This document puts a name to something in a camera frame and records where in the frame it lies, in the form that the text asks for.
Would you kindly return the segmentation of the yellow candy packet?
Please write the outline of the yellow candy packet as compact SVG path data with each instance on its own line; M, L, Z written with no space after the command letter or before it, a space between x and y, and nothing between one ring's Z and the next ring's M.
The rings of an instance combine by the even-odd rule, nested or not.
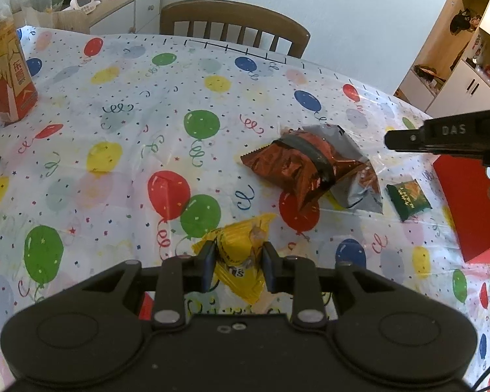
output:
M260 267L261 250L269 239L274 213L264 213L207 232L192 246L198 254L206 242L217 245L214 273L218 279L247 304L255 304L265 286Z

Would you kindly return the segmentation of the green small snack packet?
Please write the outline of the green small snack packet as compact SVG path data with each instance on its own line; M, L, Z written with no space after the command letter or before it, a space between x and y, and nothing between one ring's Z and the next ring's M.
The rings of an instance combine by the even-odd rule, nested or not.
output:
M419 182L416 180L389 184L386 186L386 190L402 222L432 208Z

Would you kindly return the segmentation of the brown red foil snack bag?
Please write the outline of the brown red foil snack bag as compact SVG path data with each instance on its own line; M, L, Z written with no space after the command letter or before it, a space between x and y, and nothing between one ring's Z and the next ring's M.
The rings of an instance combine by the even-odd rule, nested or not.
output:
M278 139L242 155L240 160L254 174L293 196L296 208L302 211L324 196L312 192L318 185L317 171L302 153L277 144Z

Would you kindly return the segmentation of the red white cardboard box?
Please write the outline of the red white cardboard box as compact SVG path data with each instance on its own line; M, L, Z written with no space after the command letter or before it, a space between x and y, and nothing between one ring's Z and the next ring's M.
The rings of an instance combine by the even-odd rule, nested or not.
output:
M434 161L455 226L459 248L468 264L490 264L490 179L481 161L443 155Z

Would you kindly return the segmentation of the grey plastic bag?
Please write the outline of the grey plastic bag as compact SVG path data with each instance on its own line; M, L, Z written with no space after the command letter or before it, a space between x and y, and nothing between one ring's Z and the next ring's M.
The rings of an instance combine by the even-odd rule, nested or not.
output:
M377 173L370 159L338 125L286 130L277 144L307 157L317 171L314 194L331 193L344 209L383 211Z

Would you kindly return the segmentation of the balloon pattern tablecloth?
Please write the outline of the balloon pattern tablecloth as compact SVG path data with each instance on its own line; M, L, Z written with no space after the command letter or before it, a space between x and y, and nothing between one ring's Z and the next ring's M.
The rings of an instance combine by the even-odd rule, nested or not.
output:
M490 389L490 266L461 256L426 154L383 137L423 111L324 68L172 36L18 30L39 94L0 123L0 334L8 318L127 259L157 266L212 227L274 215L280 251L350 261L464 313L478 333L466 381ZM302 214L240 158L289 129L341 126L382 186L417 181L430 209L400 221L324 196ZM0 350L0 391L12 382Z

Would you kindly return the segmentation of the orange labelled plastic jar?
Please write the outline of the orange labelled plastic jar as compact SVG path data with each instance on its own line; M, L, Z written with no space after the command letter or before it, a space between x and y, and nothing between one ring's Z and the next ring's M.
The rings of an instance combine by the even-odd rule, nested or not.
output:
M37 101L14 17L0 3L0 120L6 124L22 120Z

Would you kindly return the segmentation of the brown wooden chair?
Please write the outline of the brown wooden chair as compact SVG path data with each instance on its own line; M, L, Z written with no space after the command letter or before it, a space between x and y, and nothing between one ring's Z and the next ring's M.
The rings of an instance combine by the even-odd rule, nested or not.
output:
M220 41L227 41L229 27L237 26L239 34L236 42L239 45L244 44L246 32L254 30L254 48L260 46L264 34L269 34L272 36L270 51L277 51L278 43L283 39L290 42L287 54L295 58L302 57L311 39L310 32L304 26L286 15L230 0L184 0L166 5L161 10L160 33L172 36L179 22L188 24L188 37L194 35L194 24L203 22L205 39L210 38L212 26L220 24Z

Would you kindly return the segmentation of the wooden white sideboard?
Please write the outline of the wooden white sideboard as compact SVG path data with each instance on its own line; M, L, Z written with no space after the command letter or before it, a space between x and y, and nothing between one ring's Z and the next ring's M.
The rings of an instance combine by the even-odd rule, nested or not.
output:
M90 14L71 9L35 14L32 20L22 11L14 14L16 27L41 26L71 32L106 36L151 34L160 29L161 0L102 0Z

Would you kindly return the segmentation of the white toy phone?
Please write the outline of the white toy phone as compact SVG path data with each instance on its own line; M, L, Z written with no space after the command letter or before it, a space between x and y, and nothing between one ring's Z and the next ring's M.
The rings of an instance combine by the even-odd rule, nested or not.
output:
M70 9L89 14L94 11L101 2L102 0L71 0Z

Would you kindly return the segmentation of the white wall cabinets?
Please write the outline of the white wall cabinets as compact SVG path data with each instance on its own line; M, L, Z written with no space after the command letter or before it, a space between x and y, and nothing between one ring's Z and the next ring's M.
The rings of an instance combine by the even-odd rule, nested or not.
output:
M490 0L446 0L396 96L433 118L490 110Z

